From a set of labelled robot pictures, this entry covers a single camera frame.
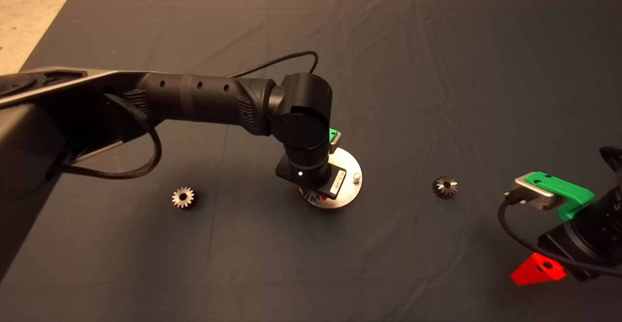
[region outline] robotic arm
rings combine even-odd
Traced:
[[[360,191],[355,158],[329,129],[332,90],[311,73],[271,79],[81,68],[43,68],[0,76],[0,278],[30,230],[58,172],[109,179],[143,176],[160,160],[154,127],[165,119],[240,125],[275,136],[285,154],[277,176],[307,201],[340,207]],[[148,133],[146,165],[107,173],[69,164]],[[355,182],[345,183],[345,176]]]
[[[51,116],[71,161],[148,132],[131,122],[142,117],[151,127],[175,119],[240,125],[256,136],[273,135],[285,149],[277,176],[331,200],[340,189],[338,174],[346,172],[328,161],[332,90],[314,74],[293,74],[276,85],[272,79],[56,68],[4,76],[0,85],[0,108],[35,103]],[[131,103],[140,117],[114,102]],[[146,169],[91,176],[131,178]]]

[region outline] metal connector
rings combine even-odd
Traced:
[[[525,181],[525,178],[533,173],[535,172],[524,174],[523,176],[520,176],[519,178],[516,178],[514,180],[514,185],[512,186],[512,189],[524,187],[538,194],[538,197],[534,200],[528,202],[521,201],[520,204],[529,204],[532,207],[544,211],[549,211],[558,207],[559,205],[564,204],[565,199],[563,197],[557,196],[557,194],[549,192],[545,189],[541,189]]]

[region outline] label sticker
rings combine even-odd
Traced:
[[[344,182],[344,177],[346,176],[346,171],[341,169],[340,171],[337,172],[337,177],[335,178],[335,181],[333,182],[333,186],[330,188],[330,192],[332,194],[337,194],[337,192],[339,191],[339,188],[342,187],[342,182]]]

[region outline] green bracket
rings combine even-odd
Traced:
[[[330,128],[328,130],[328,142],[333,142],[333,140],[335,140],[338,134],[339,132],[337,130]]]
[[[577,211],[596,197],[589,189],[541,171],[529,174],[525,177],[525,181],[564,198],[565,202],[557,210],[562,221],[572,219]]]

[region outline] gear teeth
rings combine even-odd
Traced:
[[[184,194],[185,198],[182,200],[180,196]],[[197,196],[193,189],[188,186],[180,187],[173,192],[172,196],[173,205],[178,209],[189,209],[196,205]]]
[[[454,179],[440,176],[432,183],[432,190],[437,197],[448,200],[458,193],[458,183]]]

